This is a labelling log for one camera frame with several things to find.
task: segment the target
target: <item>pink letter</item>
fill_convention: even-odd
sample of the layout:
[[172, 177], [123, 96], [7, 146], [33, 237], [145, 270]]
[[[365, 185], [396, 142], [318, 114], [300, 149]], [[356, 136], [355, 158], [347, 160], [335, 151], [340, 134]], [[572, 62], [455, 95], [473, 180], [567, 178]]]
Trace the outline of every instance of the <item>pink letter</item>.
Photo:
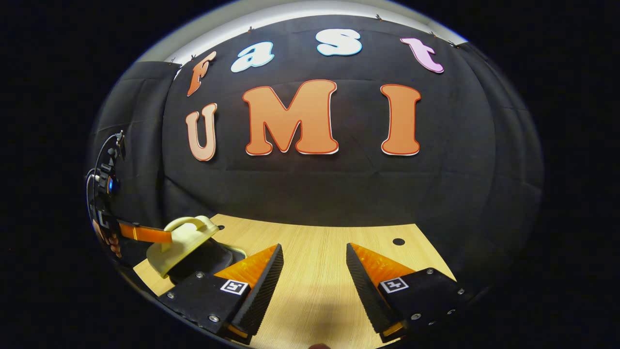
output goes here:
[[414, 53], [415, 59], [417, 59], [418, 62], [424, 66], [424, 68], [438, 74], [443, 73], [443, 67], [441, 64], [435, 63], [429, 55], [429, 53], [435, 54], [435, 51], [432, 48], [424, 46], [420, 40], [413, 38], [401, 39], [401, 42], [409, 45]]

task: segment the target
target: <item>ribbon cable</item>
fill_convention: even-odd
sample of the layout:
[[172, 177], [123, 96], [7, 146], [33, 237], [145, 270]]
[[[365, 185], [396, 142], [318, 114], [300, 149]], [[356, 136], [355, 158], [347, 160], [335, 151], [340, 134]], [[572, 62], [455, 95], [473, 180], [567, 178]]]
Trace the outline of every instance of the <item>ribbon cable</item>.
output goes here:
[[126, 238], [145, 242], [172, 243], [172, 232], [165, 232], [160, 229], [143, 227], [141, 225], [127, 225], [121, 222], [118, 224], [120, 225], [121, 235]]

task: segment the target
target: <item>table surface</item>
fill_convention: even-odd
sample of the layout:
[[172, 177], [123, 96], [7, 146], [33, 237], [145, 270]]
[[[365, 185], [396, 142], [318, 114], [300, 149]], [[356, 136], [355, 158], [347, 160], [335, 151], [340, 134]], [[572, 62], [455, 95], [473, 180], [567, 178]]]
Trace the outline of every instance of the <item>table surface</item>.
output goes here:
[[[415, 224], [388, 227], [313, 227], [278, 224], [215, 215], [225, 226], [213, 238], [243, 249], [248, 256], [277, 243], [284, 267], [271, 303], [252, 338], [258, 349], [308, 349], [325, 343], [334, 349], [377, 348], [385, 345], [374, 332], [346, 263], [346, 244], [356, 243], [413, 270], [435, 268], [454, 275]], [[403, 245], [392, 241], [401, 238]], [[148, 260], [134, 267], [157, 295], [174, 285], [162, 279]]]

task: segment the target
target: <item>white letter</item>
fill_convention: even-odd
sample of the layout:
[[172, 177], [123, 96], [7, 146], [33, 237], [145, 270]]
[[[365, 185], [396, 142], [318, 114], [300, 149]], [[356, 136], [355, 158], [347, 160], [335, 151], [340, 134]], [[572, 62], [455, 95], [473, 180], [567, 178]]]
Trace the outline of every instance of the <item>white letter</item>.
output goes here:
[[251, 66], [266, 65], [273, 59], [273, 55], [271, 54], [272, 47], [273, 44], [271, 42], [265, 41], [255, 43], [254, 45], [239, 52], [237, 55], [239, 59], [236, 60], [231, 66], [232, 72], [238, 73], [250, 68]]
[[324, 56], [350, 56], [361, 50], [360, 34], [352, 29], [325, 29], [316, 34], [316, 49]]

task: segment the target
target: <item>orange letter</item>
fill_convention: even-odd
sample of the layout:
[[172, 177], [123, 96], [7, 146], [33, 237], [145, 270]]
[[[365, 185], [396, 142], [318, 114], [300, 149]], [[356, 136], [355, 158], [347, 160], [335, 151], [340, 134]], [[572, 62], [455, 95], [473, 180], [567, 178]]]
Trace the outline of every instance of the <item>orange letter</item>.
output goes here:
[[390, 155], [417, 154], [420, 144], [415, 140], [415, 103], [420, 93], [396, 84], [381, 86], [381, 93], [389, 101], [389, 133], [381, 149]]
[[193, 69], [192, 75], [192, 83], [190, 84], [190, 89], [187, 91], [187, 97], [191, 96], [192, 93], [196, 92], [196, 90], [200, 87], [200, 78], [204, 78], [206, 74], [206, 69], [209, 68], [209, 61], [215, 58], [215, 51], [209, 53], [205, 59], [200, 61], [200, 63], [196, 64]]
[[330, 100], [336, 83], [329, 80], [310, 80], [301, 84], [289, 108], [284, 108], [273, 89], [262, 86], [244, 93], [243, 100], [250, 105], [250, 155], [271, 153], [272, 144], [265, 138], [265, 126], [278, 149], [286, 153], [291, 146], [297, 126], [301, 137], [295, 149], [302, 154], [333, 154], [338, 142], [332, 138]]
[[205, 118], [205, 137], [206, 145], [201, 147], [198, 144], [198, 112], [191, 112], [185, 117], [187, 124], [187, 136], [190, 140], [192, 155], [200, 161], [209, 161], [215, 154], [215, 129], [213, 128], [213, 114], [218, 108], [215, 103], [208, 104], [202, 109], [202, 116]]

